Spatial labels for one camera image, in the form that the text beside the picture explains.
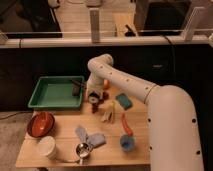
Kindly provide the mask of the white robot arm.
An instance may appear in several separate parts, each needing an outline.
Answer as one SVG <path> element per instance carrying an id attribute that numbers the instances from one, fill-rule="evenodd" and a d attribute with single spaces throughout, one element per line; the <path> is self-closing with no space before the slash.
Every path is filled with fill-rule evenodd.
<path id="1" fill-rule="evenodd" d="M 109 54 L 90 59 L 88 69 L 89 92 L 101 93 L 107 79 L 147 105 L 151 171 L 204 171 L 196 110 L 184 89 L 117 70 Z"/>

